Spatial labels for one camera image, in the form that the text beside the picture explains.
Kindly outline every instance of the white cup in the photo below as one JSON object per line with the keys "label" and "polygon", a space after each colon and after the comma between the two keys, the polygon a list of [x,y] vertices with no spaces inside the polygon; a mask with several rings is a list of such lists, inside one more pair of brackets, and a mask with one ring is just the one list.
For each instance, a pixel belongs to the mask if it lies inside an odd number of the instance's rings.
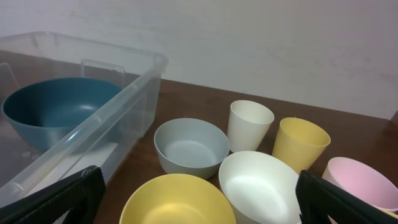
{"label": "white cup", "polygon": [[257,150],[273,121],[272,111],[259,103],[231,103],[227,133],[231,152]]}

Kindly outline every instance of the yellow cup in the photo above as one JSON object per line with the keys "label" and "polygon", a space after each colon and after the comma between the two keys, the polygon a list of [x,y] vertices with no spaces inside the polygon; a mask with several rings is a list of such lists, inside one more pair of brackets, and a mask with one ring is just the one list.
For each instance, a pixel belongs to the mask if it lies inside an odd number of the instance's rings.
{"label": "yellow cup", "polygon": [[329,134],[318,125],[300,118],[284,118],[279,124],[272,156],[299,174],[310,168],[329,144]]}
{"label": "yellow cup", "polygon": [[120,224],[236,224],[231,205],[211,183],[167,174],[139,187],[124,206]]}

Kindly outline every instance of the clear plastic bin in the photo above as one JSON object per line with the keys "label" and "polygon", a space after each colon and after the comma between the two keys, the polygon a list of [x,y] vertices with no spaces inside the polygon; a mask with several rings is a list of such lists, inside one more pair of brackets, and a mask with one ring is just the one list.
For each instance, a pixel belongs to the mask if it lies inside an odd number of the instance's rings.
{"label": "clear plastic bin", "polygon": [[0,115],[0,207],[90,165],[107,182],[153,123],[167,58],[51,32],[0,38],[0,101],[24,86],[62,77],[107,80],[123,90],[40,155]]}

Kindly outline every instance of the white wall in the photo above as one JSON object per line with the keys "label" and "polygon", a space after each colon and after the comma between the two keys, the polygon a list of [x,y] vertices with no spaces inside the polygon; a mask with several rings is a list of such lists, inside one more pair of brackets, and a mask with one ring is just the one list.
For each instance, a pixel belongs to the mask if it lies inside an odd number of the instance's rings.
{"label": "white wall", "polygon": [[389,119],[396,0],[1,0],[0,36],[34,30],[155,50],[164,78]]}

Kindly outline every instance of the table surface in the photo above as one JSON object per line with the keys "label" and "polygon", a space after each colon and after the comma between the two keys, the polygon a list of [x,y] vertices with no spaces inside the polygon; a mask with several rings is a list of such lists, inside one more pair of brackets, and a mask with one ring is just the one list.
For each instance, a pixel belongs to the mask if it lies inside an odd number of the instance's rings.
{"label": "table surface", "polygon": [[[176,118],[197,118],[226,133],[229,106],[235,100],[256,101],[275,114],[258,151],[271,154],[282,118],[303,118],[321,126],[331,137],[331,144],[311,166],[311,171],[321,176],[332,157],[349,157],[375,168],[398,186],[398,126],[386,119],[162,80],[155,121],[109,181],[95,223],[119,223],[131,194],[148,180],[166,174],[159,164],[153,140],[161,124]],[[217,174],[208,181],[219,187]]]}

